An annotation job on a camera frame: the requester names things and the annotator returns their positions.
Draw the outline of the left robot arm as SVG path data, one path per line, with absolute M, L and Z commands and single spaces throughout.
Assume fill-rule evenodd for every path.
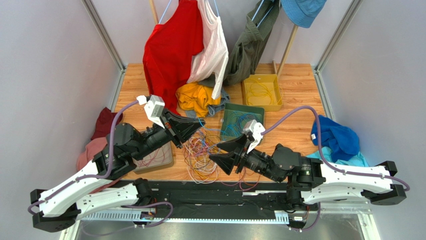
M 107 144 L 81 170 L 51 189 L 30 193 L 28 212 L 33 227 L 55 233 L 96 212 L 115 208 L 152 208 L 153 191 L 146 179 L 109 189 L 136 168 L 140 161 L 161 147 L 172 143 L 181 148 L 204 124 L 200 119 L 177 115 L 166 108 L 156 95 L 140 95 L 131 105 L 143 106 L 152 126 L 138 131 L 115 117 Z

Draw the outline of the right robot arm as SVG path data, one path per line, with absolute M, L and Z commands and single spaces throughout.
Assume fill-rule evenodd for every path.
M 257 150 L 272 130 L 252 120 L 239 137 L 219 143 L 221 153 L 209 158 L 227 175 L 246 168 L 276 183 L 286 181 L 283 203 L 291 210 L 327 201 L 369 201 L 393 206 L 405 200 L 411 189 L 396 177 L 398 170 L 393 161 L 360 167 L 331 163 L 323 155 L 303 156 L 282 144 L 275 146 L 272 155 Z

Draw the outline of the yellow crumpled garment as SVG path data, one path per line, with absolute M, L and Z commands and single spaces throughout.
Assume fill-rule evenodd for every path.
M 209 114 L 209 106 L 221 103 L 220 97 L 212 98 L 213 90 L 212 87 L 192 82 L 178 88 L 175 95 L 182 110 L 193 110 L 197 117 L 203 118 Z

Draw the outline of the grey-blue cloth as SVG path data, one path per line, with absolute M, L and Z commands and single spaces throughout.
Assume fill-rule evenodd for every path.
M 218 112 L 222 111 L 225 108 L 225 104 L 230 102 L 230 96 L 229 94 L 222 88 L 220 90 L 220 104 L 219 105 L 210 105 L 208 107 L 208 115 L 206 117 L 213 117 Z M 203 117 L 197 117 L 194 110 L 184 110 L 185 114 L 189 118 L 203 118 Z

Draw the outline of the green plastic tray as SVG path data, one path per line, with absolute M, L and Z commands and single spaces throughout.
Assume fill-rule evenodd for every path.
M 262 107 L 226 103 L 222 119 L 220 139 L 224 142 L 239 137 L 246 123 L 251 120 L 263 124 L 265 110 Z

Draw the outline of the yellow plastic tray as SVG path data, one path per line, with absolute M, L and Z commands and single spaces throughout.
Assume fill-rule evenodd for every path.
M 252 74 L 241 83 L 242 103 L 277 112 L 283 106 L 279 80 L 275 74 Z

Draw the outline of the white hanging tank top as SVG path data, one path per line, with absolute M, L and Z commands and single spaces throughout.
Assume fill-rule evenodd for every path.
M 216 100 L 221 96 L 229 52 L 221 18 L 214 14 L 207 0 L 199 0 L 197 6 L 202 19 L 204 49 L 192 57 L 187 83 L 200 82 L 214 74 L 211 97 Z

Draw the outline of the red hanging shirt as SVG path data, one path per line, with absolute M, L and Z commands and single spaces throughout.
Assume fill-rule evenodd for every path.
M 181 0 L 173 16 L 158 24 L 144 46 L 143 67 L 149 93 L 177 112 L 176 91 L 191 75 L 193 56 L 204 49 L 203 20 L 196 0 Z

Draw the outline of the maroon cloth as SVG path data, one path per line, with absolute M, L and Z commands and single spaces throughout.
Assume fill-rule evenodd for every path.
M 94 133 L 90 139 L 94 140 L 106 137 L 111 131 L 111 126 L 116 116 L 117 112 L 111 112 L 109 108 L 104 107 L 99 113 L 95 123 Z

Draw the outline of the olive green hanging garment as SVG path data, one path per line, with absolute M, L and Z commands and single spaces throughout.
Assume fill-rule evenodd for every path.
M 228 57 L 224 86 L 236 85 L 255 73 L 279 12 L 277 0 L 260 0 L 246 14 L 244 31 Z

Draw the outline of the dusty pink cloth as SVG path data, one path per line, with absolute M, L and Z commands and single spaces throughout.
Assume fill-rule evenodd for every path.
M 107 139 L 106 137 L 99 137 L 91 140 L 86 146 L 84 152 L 82 152 L 76 162 L 76 169 L 77 171 L 80 171 L 89 163 L 96 154 L 101 152 L 105 147 L 107 146 Z M 108 183 L 106 185 L 103 185 L 101 187 L 96 188 L 93 190 L 90 194 L 95 194 L 100 191 L 103 191 L 106 188 L 111 188 L 113 185 L 117 184 L 122 177 L 112 181 L 111 183 Z

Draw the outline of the dark blue cloth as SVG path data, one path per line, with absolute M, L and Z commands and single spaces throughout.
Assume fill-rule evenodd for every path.
M 330 162 L 349 161 L 360 152 L 360 139 L 351 128 L 319 115 L 311 128 L 312 143 Z

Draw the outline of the turquoise cloth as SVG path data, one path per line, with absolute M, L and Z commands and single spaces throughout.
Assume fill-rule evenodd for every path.
M 322 147 L 324 158 L 333 164 L 355 167 L 368 167 L 369 164 L 364 155 L 360 152 L 360 146 L 350 148 L 350 152 L 335 154 L 334 150 L 328 146 Z

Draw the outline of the wooden rack pole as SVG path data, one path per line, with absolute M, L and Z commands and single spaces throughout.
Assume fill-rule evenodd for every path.
M 277 66 L 277 63 L 275 60 L 272 61 L 272 69 L 273 73 L 277 76 L 277 79 L 280 80 L 281 74 L 284 70 L 285 63 L 288 59 L 288 56 L 290 54 L 291 48 L 293 46 L 294 40 L 296 38 L 296 34 L 298 32 L 299 27 L 297 25 L 293 25 L 290 36 L 288 38 L 284 53 L 281 57 L 279 66 Z

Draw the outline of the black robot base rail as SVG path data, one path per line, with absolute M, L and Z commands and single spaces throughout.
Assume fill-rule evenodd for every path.
M 135 180 L 120 180 L 110 190 Z M 196 184 L 189 181 L 149 181 L 154 207 L 114 207 L 111 209 L 143 210 L 142 217 L 150 221 L 133 221 L 137 227 L 155 227 L 168 218 L 231 218 L 271 219 L 275 211 L 286 212 L 290 228 L 306 229 L 303 212 L 319 212 L 323 202 L 358 203 L 365 201 L 323 201 L 319 205 L 289 209 L 284 203 L 287 183 L 258 183 L 251 188 L 238 189 L 236 184 Z

